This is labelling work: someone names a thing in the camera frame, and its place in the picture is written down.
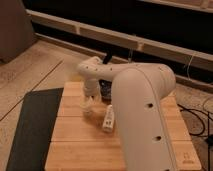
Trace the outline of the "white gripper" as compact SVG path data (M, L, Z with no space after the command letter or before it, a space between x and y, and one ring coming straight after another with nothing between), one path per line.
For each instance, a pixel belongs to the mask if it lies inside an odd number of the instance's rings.
M100 100L100 85L97 79L85 79L83 83L83 115L88 117L93 113L92 105Z

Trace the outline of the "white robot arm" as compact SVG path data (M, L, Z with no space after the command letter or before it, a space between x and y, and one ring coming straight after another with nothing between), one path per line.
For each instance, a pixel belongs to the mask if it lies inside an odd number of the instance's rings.
M173 71L164 64L104 64L94 56L78 64L84 93L112 83L111 103L127 171L178 171L160 101L174 90Z

